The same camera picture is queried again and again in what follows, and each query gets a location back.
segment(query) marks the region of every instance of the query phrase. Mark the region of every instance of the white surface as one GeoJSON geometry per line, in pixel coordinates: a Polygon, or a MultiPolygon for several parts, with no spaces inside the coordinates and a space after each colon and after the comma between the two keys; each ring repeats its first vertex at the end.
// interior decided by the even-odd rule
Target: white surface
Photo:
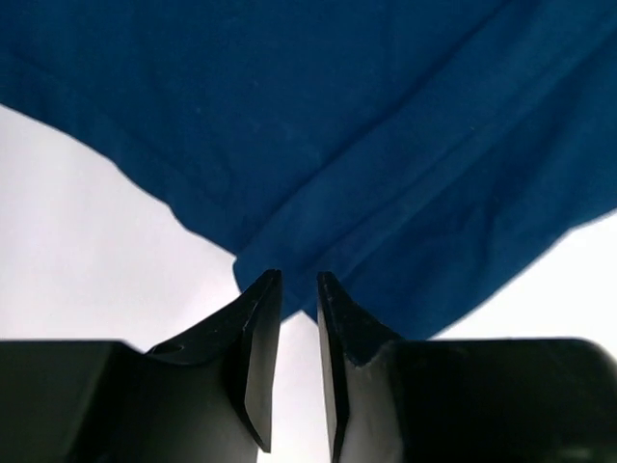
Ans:
{"type": "MultiPolygon", "coordinates": [[[[617,216],[576,231],[441,338],[577,336],[617,355],[617,216]]],[[[233,256],[183,229],[110,162],[0,107],[0,338],[141,349],[238,294],[233,256]]],[[[317,329],[282,326],[268,462],[326,462],[317,329]]]]}

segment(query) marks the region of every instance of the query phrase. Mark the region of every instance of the black machine part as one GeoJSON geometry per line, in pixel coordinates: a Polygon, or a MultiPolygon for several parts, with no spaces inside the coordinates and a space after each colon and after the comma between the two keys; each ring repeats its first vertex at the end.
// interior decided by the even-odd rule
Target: black machine part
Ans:
{"type": "Polygon", "coordinates": [[[271,443],[281,272],[148,353],[0,342],[0,462],[255,462],[271,443]]]}
{"type": "Polygon", "coordinates": [[[334,463],[615,463],[617,368],[562,340],[403,340],[318,277],[334,463]]]}

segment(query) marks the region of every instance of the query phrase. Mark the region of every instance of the small hole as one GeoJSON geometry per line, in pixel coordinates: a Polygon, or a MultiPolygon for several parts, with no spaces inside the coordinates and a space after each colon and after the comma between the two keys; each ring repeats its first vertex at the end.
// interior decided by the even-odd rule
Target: small hole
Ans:
{"type": "Polygon", "coordinates": [[[175,342],[163,342],[162,344],[155,345],[150,350],[150,354],[175,354],[184,348],[183,345],[176,344],[175,342]]]}

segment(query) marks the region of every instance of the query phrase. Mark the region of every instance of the dark blue textile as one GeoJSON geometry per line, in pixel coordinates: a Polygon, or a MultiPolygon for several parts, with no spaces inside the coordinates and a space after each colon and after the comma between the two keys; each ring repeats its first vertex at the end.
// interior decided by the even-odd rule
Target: dark blue textile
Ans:
{"type": "Polygon", "coordinates": [[[241,288],[283,270],[285,314],[332,270],[426,338],[617,205],[614,0],[0,7],[0,103],[236,254],[241,288]]]}

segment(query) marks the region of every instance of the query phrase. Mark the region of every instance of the black plastic part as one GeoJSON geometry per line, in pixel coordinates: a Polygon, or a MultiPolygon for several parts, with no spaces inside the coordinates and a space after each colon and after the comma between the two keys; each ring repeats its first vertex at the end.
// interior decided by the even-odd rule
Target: black plastic part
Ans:
{"type": "Polygon", "coordinates": [[[617,368],[584,340],[406,341],[320,274],[335,463],[617,461],[617,368]]]}
{"type": "Polygon", "coordinates": [[[141,354],[0,342],[0,462],[255,462],[268,451],[281,272],[141,354]]]}

